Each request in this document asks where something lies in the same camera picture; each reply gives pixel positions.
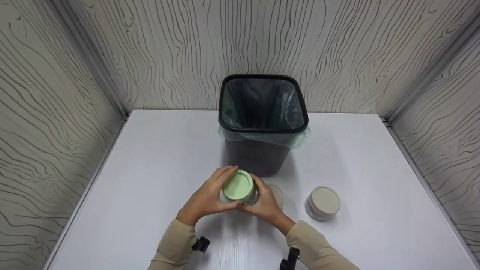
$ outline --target black clamp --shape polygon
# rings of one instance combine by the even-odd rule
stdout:
[[[295,270],[297,259],[300,257],[300,250],[296,247],[291,247],[287,259],[280,262],[280,270]]]
[[[192,249],[194,251],[200,250],[203,253],[207,251],[208,246],[210,245],[210,240],[206,239],[205,237],[200,237],[200,239],[197,239],[195,244],[192,245]]]

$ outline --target trash can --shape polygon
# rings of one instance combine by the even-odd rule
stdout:
[[[276,174],[290,149],[298,148],[310,133],[300,86],[285,75],[226,77],[218,122],[228,164],[261,177]]]

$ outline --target beige sleeve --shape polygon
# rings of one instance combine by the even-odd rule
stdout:
[[[173,220],[164,232],[148,270],[185,269],[196,240],[194,227]]]
[[[300,261],[310,270],[358,270],[327,242],[323,234],[304,221],[295,224],[287,234],[289,247],[300,250]]]

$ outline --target jar lid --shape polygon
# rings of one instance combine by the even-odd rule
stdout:
[[[229,201],[244,201],[253,193],[253,179],[248,172],[238,170],[223,184],[222,191]]]
[[[340,197],[327,186],[318,186],[312,191],[312,207],[318,213],[335,214],[340,210]]]
[[[273,191],[273,195],[275,196],[276,203],[278,204],[280,209],[282,209],[283,208],[283,192],[282,192],[282,190],[276,185],[270,184],[268,186]]]

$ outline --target table surface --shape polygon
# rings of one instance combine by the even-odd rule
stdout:
[[[309,117],[306,143],[264,179],[283,190],[287,215],[361,269],[476,269],[378,115]],[[224,164],[217,128],[217,111],[134,110],[49,269],[146,269],[179,208]],[[334,220],[305,212],[319,185],[341,197]],[[196,229],[212,243],[189,269],[273,270],[288,254],[280,232],[244,213],[205,217]]]

